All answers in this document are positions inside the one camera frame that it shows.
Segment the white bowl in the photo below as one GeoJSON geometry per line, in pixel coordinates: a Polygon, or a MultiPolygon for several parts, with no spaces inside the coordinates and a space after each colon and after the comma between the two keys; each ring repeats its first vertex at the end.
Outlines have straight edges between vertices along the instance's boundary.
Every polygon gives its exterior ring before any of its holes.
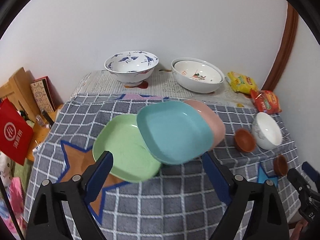
{"type": "Polygon", "coordinates": [[[265,150],[271,150],[282,143],[282,133],[278,124],[263,112],[257,113],[252,124],[252,134],[257,144],[265,150]]]}
{"type": "Polygon", "coordinates": [[[125,51],[108,58],[104,66],[114,79],[125,86],[135,87],[152,74],[158,63],[158,57],[149,52],[125,51]]]}
{"type": "Polygon", "coordinates": [[[225,79],[219,68],[196,58],[177,58],[171,66],[175,80],[184,88],[197,93],[214,92],[225,79]]]}

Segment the white wall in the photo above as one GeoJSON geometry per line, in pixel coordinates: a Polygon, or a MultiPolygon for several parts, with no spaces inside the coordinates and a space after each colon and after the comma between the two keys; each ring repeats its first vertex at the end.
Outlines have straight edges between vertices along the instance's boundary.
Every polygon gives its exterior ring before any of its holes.
{"type": "Polygon", "coordinates": [[[138,49],[166,68],[196,57],[262,86],[286,8],[285,0],[31,0],[0,40],[0,84],[23,66],[48,75],[65,101],[110,55],[138,49]]]}
{"type": "Polygon", "coordinates": [[[302,162],[320,171],[320,45],[300,17],[286,69],[275,89],[281,116],[296,141],[302,162]]]}

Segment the yellow snack package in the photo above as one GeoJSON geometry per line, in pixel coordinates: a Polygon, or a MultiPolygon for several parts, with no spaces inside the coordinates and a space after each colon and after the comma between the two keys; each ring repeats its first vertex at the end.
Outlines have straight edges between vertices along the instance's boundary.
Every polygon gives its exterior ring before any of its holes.
{"type": "Polygon", "coordinates": [[[250,95],[251,89],[255,91],[258,90],[258,86],[252,78],[233,71],[227,73],[227,81],[234,92],[241,92],[250,95]]]}

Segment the red bag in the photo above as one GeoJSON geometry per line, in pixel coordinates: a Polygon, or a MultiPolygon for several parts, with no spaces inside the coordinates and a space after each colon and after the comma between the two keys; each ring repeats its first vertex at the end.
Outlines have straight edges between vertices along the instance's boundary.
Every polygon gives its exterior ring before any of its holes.
{"type": "Polygon", "coordinates": [[[251,98],[259,112],[275,114],[282,112],[278,97],[269,90],[250,91],[251,98]]]}
{"type": "Polygon", "coordinates": [[[32,135],[33,129],[12,103],[7,98],[0,103],[0,151],[23,165],[32,135]]]}

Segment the orange star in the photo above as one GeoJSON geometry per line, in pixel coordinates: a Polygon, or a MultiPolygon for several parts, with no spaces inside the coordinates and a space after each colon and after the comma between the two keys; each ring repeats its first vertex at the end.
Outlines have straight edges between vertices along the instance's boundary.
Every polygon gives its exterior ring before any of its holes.
{"type": "MultiPolygon", "coordinates": [[[[66,141],[61,141],[61,148],[65,156],[66,169],[61,174],[57,182],[65,182],[70,180],[74,175],[82,175],[88,166],[95,164],[92,154],[92,147],[89,149],[81,149],[66,141]]],[[[107,189],[115,188],[127,184],[128,182],[109,174],[99,192],[97,199],[90,203],[92,215],[101,224],[102,208],[104,204],[104,193],[107,189]]]]}

